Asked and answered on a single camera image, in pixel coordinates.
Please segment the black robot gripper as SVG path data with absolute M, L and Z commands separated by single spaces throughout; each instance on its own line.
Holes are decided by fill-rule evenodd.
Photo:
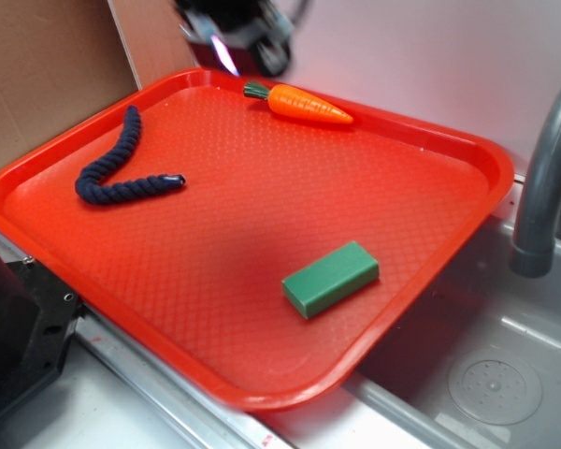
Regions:
M 195 63 L 234 76 L 279 77 L 291 66 L 293 33 L 309 1 L 285 12 L 276 1 L 176 1 Z

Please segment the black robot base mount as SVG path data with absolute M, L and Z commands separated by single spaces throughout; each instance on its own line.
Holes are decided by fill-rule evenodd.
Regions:
M 0 257 L 0 419 L 62 373 L 78 308 L 40 262 Z

